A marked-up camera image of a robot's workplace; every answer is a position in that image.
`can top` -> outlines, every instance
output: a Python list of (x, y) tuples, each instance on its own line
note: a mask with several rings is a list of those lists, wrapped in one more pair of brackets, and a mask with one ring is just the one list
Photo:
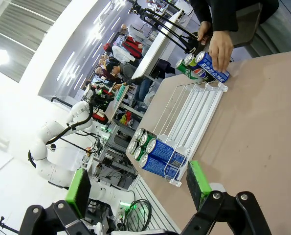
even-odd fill
[(156, 139), (151, 139), (150, 142), (147, 144), (146, 152), (151, 153), (156, 146)]
[(178, 62), (176, 62), (176, 69), (182, 64), (183, 59), (178, 60)]
[(185, 57), (183, 64), (187, 66), (193, 61), (193, 59), (194, 59), (194, 55), (190, 53)]
[(136, 148), (135, 152), (134, 152), (134, 159), (137, 159), (141, 154), (141, 146), (139, 146), (138, 148)]
[(141, 138), (141, 140), (140, 140), (140, 146), (145, 145), (145, 143), (146, 143), (146, 141), (147, 141), (147, 137), (148, 137), (148, 134), (147, 134), (147, 133), (145, 133), (145, 134), (142, 136), (142, 138)]
[(137, 146), (137, 142), (136, 141), (131, 142), (129, 144), (129, 146), (128, 146), (128, 152), (132, 153), (136, 149), (136, 146)]
[(135, 139), (139, 141), (143, 133), (144, 133), (144, 129), (142, 127), (138, 128), (134, 134)]
[(199, 61), (201, 61), (204, 58), (204, 55), (205, 55), (205, 51), (202, 50), (195, 58), (195, 62), (198, 63)]
[(147, 163), (148, 155), (144, 153), (139, 161), (139, 167), (143, 168)]

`table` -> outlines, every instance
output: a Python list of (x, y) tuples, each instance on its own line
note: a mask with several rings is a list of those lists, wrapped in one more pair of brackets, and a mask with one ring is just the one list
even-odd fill
[[(182, 10), (174, 14), (169, 20), (175, 23), (181, 14)], [(172, 30), (176, 29), (176, 27), (169, 22), (166, 22), (165, 25)], [(149, 75), (152, 69), (154, 68), (157, 60), (159, 59), (160, 55), (166, 49), (168, 43), (169, 39), (164, 34), (159, 33), (155, 38), (154, 42), (152, 43), (152, 45), (150, 46), (149, 50), (147, 51), (146, 55), (143, 57), (143, 60), (137, 67), (136, 71), (134, 72), (132, 79), (142, 77), (145, 74)]]
[[(193, 159), (209, 182), (222, 183), (230, 195), (253, 192), (273, 235), (291, 234), (291, 52), (231, 63), (228, 70), (229, 90)], [(152, 131), (170, 91), (190, 82), (184, 75), (164, 79), (140, 127)], [(196, 212), (185, 177), (177, 188), (145, 170), (139, 174), (183, 229)], [(232, 233), (217, 223), (211, 234)]]
[(130, 111), (130, 112), (132, 112), (132, 113), (134, 113), (134, 114), (136, 114), (136, 115), (138, 115), (140, 117), (143, 117), (142, 113), (140, 113), (139, 111), (137, 111), (137, 110), (131, 108), (130, 106), (125, 105), (125, 104), (122, 103), (122, 101), (124, 100), (125, 95), (127, 94), (128, 90), (129, 90), (129, 86), (126, 86), (125, 90), (123, 91), (123, 93), (122, 93), (122, 95), (120, 97), (120, 99), (117, 101), (116, 100), (116, 96), (115, 96), (114, 100), (111, 101), (110, 104), (108, 105), (108, 107), (107, 107), (107, 109), (105, 111), (105, 115), (107, 116), (109, 121), (111, 121), (114, 118), (114, 116), (115, 116), (117, 110), (119, 109), (119, 107), (127, 109), (128, 111)]

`jeans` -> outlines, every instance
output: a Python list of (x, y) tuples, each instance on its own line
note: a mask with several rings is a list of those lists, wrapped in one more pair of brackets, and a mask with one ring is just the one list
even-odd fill
[(142, 81), (140, 85), (137, 86), (136, 92), (134, 95), (135, 101), (141, 101), (141, 102), (144, 101), (144, 98), (150, 89), (151, 83), (152, 83), (151, 79), (146, 78)]

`white wire rack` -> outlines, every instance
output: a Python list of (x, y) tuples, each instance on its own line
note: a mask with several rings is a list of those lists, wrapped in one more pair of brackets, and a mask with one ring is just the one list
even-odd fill
[(187, 163), (195, 154), (217, 105), (227, 90), (227, 86), (217, 81), (192, 83), (175, 88), (154, 129), (154, 133), (159, 132), (159, 139), (173, 147), (174, 152), (186, 157), (173, 179), (167, 179), (165, 174), (167, 166), (165, 167), (165, 179), (171, 184), (181, 186), (180, 180), (187, 169)]

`person wearing black jacket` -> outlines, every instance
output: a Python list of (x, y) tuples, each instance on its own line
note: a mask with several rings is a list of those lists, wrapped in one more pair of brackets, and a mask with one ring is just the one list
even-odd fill
[(136, 67), (130, 64), (119, 64), (117, 65), (116, 63), (109, 62), (106, 64), (106, 70), (109, 73), (113, 73), (115, 75), (120, 74), (122, 76), (122, 79), (124, 83), (122, 84), (116, 84), (114, 86), (114, 90), (118, 90), (122, 85), (127, 86), (127, 85), (132, 85), (135, 84), (137, 85), (135, 95), (134, 95), (134, 100), (135, 101), (143, 101), (146, 94), (148, 93), (150, 86), (151, 86), (151, 79), (145, 78), (145, 77), (139, 77), (137, 79), (132, 80), (132, 76), (134, 72), (136, 71)]
[(225, 71), (229, 64), (233, 50), (229, 32), (238, 31), (236, 11), (259, 2), (263, 6), (260, 26), (246, 49), (252, 57), (291, 51), (291, 23), (279, 8), (278, 0), (190, 0), (201, 23), (198, 40), (202, 44), (207, 40), (205, 34), (213, 27), (209, 54), (215, 70)]

